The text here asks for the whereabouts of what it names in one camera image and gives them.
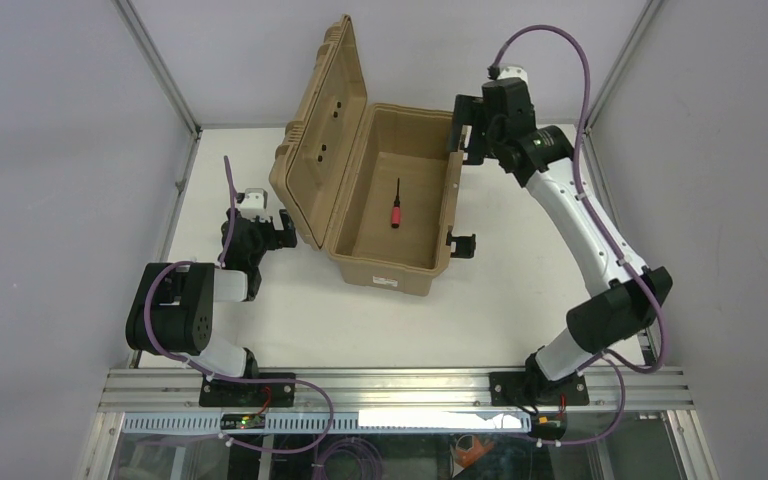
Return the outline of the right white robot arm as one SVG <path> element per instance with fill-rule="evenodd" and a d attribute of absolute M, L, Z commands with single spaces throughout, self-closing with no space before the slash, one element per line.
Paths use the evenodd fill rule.
<path fill-rule="evenodd" d="M 479 96 L 457 95 L 448 148 L 471 165 L 495 159 L 514 176 L 555 225 L 590 296 L 527 358 L 523 398 L 546 396 L 615 343 L 652 326 L 672 289 L 671 275 L 648 266 L 610 223 L 585 185 L 569 137 L 558 126 L 538 126 L 525 80 L 491 80 Z"/>

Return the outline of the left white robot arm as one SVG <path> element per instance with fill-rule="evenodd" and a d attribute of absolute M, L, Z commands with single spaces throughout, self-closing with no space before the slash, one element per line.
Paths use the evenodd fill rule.
<path fill-rule="evenodd" d="M 260 264 L 266 253 L 297 246 L 295 225 L 285 209 L 274 218 L 245 218 L 237 213 L 221 227 L 230 244 L 222 267 L 181 261 L 145 266 L 125 324 L 133 350 L 165 356 L 209 378 L 260 377 L 251 350 L 213 332 L 217 303 L 253 301 L 262 284 Z"/>

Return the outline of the red handled screwdriver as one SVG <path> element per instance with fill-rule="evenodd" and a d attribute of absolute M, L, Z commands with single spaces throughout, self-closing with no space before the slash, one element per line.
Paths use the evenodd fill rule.
<path fill-rule="evenodd" d="M 401 179 L 398 178 L 396 181 L 396 191 L 395 191 L 393 205 L 391 209 L 391 215 L 390 215 L 390 225 L 393 229 L 398 229 L 401 226 L 402 215 L 401 215 L 400 186 L 401 186 Z"/>

